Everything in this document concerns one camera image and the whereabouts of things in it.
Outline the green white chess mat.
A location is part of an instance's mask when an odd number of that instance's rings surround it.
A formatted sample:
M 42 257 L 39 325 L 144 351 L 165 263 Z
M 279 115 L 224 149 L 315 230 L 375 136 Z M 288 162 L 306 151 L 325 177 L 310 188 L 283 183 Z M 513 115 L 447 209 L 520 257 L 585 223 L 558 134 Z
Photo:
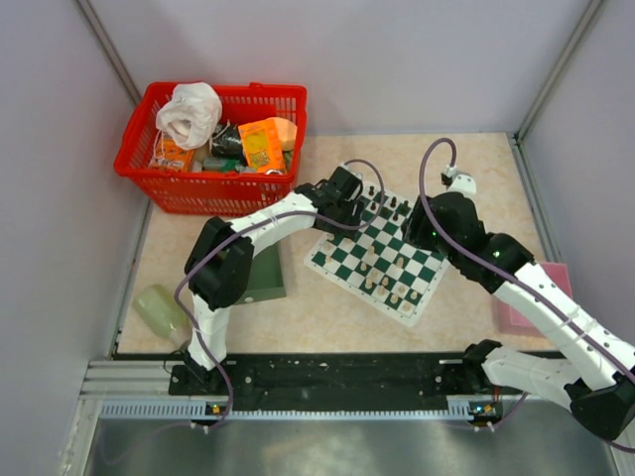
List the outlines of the green white chess mat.
M 423 316 L 449 262 L 438 252 L 416 248 L 402 239 L 401 225 L 411 202 L 390 190 L 380 197 L 376 182 L 366 180 L 359 196 L 367 224 L 352 238 L 324 233 L 304 259 L 321 277 L 412 327 Z

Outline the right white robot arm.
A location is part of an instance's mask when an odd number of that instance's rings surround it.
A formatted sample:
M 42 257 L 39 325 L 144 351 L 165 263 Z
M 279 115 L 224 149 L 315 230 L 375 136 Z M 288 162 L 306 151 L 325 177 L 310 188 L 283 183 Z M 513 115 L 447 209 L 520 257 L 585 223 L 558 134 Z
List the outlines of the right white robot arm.
M 634 347 L 593 319 L 505 233 L 485 230 L 456 191 L 420 197 L 402 225 L 406 243 L 441 253 L 468 280 L 521 312 L 562 354 L 539 358 L 485 339 L 469 345 L 462 377 L 472 391 L 510 387 L 549 400 L 585 429 L 616 440 L 634 418 Z

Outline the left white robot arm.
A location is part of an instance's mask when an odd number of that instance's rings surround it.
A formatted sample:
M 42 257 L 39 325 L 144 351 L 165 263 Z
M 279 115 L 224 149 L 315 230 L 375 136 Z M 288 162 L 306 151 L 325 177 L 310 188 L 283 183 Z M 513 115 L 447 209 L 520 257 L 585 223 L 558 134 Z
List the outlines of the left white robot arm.
M 267 248 L 311 228 L 352 237 L 361 228 L 362 180 L 345 166 L 316 184 L 304 183 L 284 198 L 234 220 L 208 219 L 185 264 L 193 311 L 188 314 L 192 337 L 185 364 L 190 380 L 204 393 L 224 384 L 219 364 L 227 355 L 226 329 L 230 308 L 246 292 L 254 259 Z

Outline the dark green plastic tray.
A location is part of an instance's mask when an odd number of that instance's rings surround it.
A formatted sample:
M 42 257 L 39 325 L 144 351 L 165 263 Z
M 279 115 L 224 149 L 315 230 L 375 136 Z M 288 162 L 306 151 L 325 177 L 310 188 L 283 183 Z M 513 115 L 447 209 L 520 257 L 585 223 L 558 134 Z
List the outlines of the dark green plastic tray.
M 284 298 L 286 295 L 280 246 L 271 245 L 254 257 L 246 291 L 238 304 Z

